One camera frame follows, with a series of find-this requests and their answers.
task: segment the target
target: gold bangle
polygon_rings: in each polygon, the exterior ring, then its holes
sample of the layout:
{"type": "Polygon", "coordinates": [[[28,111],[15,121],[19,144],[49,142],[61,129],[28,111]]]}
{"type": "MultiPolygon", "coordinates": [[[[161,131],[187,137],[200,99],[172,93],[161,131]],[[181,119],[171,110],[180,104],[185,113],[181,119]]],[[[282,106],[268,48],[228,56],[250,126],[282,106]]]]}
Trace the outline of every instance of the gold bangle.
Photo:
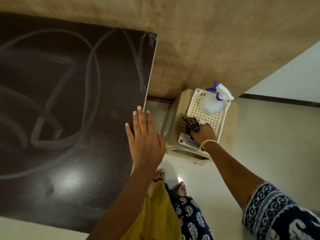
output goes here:
{"type": "Polygon", "coordinates": [[[207,139],[207,140],[204,140],[204,141],[201,143],[200,149],[204,149],[204,150],[205,150],[205,145],[206,145],[206,143],[209,142],[209,141],[213,141],[213,142],[218,143],[218,141],[216,141],[216,140],[207,139]]]}

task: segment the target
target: person's left hand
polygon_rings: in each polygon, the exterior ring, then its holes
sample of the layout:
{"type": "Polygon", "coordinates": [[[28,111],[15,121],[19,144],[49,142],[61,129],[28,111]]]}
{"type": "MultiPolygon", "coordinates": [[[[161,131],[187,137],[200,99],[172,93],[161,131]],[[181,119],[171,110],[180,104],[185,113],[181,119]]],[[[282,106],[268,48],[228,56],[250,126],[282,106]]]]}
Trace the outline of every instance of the person's left hand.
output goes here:
{"type": "Polygon", "coordinates": [[[138,106],[138,112],[133,112],[134,135],[128,123],[125,129],[135,167],[156,170],[165,155],[166,147],[160,132],[155,132],[150,111],[147,111],[145,119],[141,106],[138,106]]]}

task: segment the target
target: bare foot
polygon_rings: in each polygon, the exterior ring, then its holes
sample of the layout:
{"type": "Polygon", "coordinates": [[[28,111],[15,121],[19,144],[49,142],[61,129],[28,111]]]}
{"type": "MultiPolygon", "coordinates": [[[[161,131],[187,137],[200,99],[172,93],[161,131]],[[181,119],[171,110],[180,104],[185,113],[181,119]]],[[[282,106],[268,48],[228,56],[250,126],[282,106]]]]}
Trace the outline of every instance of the bare foot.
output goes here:
{"type": "Polygon", "coordinates": [[[186,185],[184,184],[184,182],[181,181],[178,184],[178,186],[176,187],[176,192],[180,196],[187,196],[187,189],[186,189],[186,185]]]}
{"type": "Polygon", "coordinates": [[[164,169],[158,169],[157,172],[154,174],[153,181],[158,182],[162,181],[165,182],[165,170],[164,169]]]}

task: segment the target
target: sleeve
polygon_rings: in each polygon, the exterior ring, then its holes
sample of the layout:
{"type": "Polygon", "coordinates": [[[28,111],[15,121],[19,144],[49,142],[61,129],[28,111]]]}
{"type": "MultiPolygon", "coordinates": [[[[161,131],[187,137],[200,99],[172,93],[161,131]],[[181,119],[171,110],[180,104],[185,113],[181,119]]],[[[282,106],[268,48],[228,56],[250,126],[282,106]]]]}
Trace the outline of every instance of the sleeve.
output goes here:
{"type": "Polygon", "coordinates": [[[320,219],[268,182],[253,191],[242,223],[257,240],[320,239],[320,219]]]}

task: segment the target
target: yellow cloth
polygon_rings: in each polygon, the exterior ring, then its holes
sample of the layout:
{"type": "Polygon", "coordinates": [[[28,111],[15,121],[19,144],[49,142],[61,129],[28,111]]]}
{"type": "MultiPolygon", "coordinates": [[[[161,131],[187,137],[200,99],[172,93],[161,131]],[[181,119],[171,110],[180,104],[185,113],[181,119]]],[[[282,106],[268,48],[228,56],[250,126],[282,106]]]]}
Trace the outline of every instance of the yellow cloth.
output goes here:
{"type": "Polygon", "coordinates": [[[141,211],[121,240],[181,240],[180,221],[162,181],[151,182],[141,211]]]}

